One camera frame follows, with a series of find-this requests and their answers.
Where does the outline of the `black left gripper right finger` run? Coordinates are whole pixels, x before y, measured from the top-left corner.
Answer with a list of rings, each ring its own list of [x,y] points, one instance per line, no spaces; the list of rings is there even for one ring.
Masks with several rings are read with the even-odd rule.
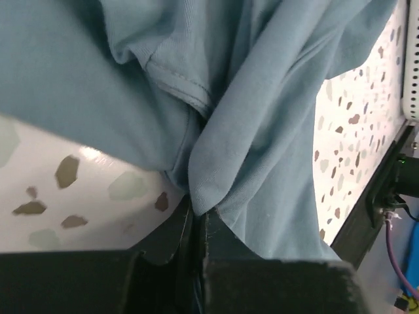
[[[204,313],[369,313],[350,264],[263,259],[216,210],[201,227]]]

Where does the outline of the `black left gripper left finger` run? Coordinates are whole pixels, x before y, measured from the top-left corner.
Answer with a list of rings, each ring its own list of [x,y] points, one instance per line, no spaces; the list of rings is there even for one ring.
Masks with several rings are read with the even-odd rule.
[[[195,313],[194,215],[172,215],[129,249],[3,253],[2,313]]]

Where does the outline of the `blue t-shirt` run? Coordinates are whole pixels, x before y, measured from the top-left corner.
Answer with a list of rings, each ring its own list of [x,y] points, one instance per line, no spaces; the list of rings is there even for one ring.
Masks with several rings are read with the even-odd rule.
[[[323,81],[395,1],[2,1],[1,112],[166,174],[263,258],[336,260],[312,171]]]

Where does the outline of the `white perforated laundry basket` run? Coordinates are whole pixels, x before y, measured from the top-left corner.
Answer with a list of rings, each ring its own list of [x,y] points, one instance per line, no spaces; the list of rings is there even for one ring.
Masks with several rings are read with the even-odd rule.
[[[409,1],[402,109],[407,120],[418,122],[418,0]]]

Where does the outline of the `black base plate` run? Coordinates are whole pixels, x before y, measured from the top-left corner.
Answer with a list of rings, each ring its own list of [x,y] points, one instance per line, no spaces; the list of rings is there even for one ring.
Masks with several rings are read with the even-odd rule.
[[[339,257],[358,268],[372,247],[384,211],[406,205],[401,196],[418,197],[418,126],[403,126],[332,242]]]

